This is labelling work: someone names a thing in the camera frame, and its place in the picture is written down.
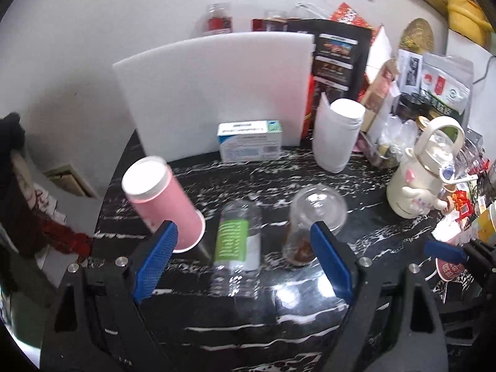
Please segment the brown label clear plastic jar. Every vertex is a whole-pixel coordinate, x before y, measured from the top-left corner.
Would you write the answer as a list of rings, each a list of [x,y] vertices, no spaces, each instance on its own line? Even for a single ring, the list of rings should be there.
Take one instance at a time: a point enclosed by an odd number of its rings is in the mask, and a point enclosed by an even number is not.
[[[322,221],[338,233],[347,218],[347,206],[337,190],[323,184],[307,186],[294,196],[288,219],[288,232],[282,245],[285,260],[295,266],[311,263],[315,254],[310,244],[310,229]]]

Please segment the red white paper cup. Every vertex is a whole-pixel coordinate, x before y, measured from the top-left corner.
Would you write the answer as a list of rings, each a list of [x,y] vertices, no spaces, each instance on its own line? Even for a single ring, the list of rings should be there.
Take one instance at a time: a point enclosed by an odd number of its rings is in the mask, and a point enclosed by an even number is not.
[[[436,259],[436,270],[442,281],[453,281],[465,271],[463,264],[451,264],[442,259]]]

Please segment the pink paper cup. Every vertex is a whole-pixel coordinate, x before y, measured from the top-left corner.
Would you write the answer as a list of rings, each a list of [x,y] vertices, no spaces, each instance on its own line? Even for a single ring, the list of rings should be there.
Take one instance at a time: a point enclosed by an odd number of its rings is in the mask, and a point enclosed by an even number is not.
[[[176,254],[193,249],[203,238],[206,223],[202,212],[193,205],[162,157],[137,160],[124,172],[121,187],[151,232],[165,221],[177,225]]]

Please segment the cream cartoon kettle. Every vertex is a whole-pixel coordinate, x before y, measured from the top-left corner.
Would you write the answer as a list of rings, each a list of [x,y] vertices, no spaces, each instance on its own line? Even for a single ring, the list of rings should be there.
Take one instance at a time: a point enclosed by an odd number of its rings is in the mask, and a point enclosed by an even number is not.
[[[434,209],[445,215],[452,211],[441,191],[477,180],[476,175],[456,177],[455,159],[464,142],[465,133],[457,120],[447,116],[430,120],[414,146],[404,151],[387,184],[387,202],[398,216],[413,219]]]

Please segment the green label clear plastic jar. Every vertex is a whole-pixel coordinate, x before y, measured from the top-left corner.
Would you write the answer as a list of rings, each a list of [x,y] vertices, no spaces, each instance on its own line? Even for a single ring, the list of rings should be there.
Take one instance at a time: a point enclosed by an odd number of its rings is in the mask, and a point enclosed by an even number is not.
[[[219,221],[210,294],[258,297],[261,269],[261,212],[255,203],[233,200]]]

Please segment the red plaid cloth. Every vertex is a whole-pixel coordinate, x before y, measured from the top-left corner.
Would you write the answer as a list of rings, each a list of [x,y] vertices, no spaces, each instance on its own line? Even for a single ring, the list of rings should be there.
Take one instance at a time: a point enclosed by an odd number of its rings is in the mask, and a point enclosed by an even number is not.
[[[76,254],[86,258],[92,252],[92,237],[83,232],[75,232],[66,225],[58,224],[56,221],[38,217],[39,227],[47,244],[55,250],[65,254]]]

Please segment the clear acrylic organizer tray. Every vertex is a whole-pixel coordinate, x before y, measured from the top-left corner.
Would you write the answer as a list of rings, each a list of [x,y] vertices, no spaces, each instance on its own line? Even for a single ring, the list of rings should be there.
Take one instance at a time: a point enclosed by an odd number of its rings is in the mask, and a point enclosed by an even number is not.
[[[362,152],[371,166],[378,169],[392,169],[399,165],[398,159],[392,154],[389,146],[371,143],[364,132],[360,132],[356,146]]]

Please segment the white toilet paper roll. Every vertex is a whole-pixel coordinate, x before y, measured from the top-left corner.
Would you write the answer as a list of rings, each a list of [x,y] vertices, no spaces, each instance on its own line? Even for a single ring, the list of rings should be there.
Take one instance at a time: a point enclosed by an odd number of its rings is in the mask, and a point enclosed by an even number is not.
[[[348,99],[328,100],[323,92],[320,97],[312,148],[317,164],[331,173],[345,169],[358,138],[365,116],[365,107]]]

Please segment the white blue medicine box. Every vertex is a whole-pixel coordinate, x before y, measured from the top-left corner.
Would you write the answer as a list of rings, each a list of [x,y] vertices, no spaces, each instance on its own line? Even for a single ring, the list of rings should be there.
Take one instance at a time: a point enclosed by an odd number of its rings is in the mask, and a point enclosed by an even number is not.
[[[278,120],[220,123],[217,130],[224,163],[277,160],[281,155],[281,138]]]

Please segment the white foam board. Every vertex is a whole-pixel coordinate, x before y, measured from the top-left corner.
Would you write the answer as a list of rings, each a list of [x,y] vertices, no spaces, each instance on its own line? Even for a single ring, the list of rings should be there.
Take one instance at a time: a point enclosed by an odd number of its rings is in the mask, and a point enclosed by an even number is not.
[[[311,34],[246,32],[188,39],[113,64],[146,155],[171,162],[218,149],[221,123],[278,120],[300,143]]]

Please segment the silver green tea bag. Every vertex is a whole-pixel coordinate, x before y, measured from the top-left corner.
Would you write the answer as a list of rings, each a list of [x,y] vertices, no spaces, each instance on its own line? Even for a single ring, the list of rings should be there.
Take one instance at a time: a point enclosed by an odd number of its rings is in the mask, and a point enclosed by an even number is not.
[[[441,116],[463,124],[468,113],[473,64],[459,56],[426,53],[422,58],[420,94]]]

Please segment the black printed snack bag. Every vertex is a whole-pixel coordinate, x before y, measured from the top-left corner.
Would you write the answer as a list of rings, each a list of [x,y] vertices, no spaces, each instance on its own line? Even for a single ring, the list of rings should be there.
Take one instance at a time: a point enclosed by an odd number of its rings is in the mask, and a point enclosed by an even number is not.
[[[291,19],[287,31],[314,36],[314,52],[301,138],[308,138],[320,95],[330,102],[358,99],[365,80],[372,31],[329,19]]]

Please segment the gold woven round plate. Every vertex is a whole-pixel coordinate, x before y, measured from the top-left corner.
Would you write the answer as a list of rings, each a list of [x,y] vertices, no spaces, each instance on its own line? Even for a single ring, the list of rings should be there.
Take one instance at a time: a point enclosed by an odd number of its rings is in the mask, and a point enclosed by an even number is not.
[[[420,55],[433,53],[434,35],[428,21],[422,18],[412,20],[401,35],[398,48]]]

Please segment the yellow bag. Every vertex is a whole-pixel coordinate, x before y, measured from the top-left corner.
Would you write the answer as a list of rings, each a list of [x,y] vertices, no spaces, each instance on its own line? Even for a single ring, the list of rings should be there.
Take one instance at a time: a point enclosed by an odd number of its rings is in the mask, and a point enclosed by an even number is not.
[[[446,7],[450,30],[482,47],[487,44],[494,30],[474,0],[447,0]]]

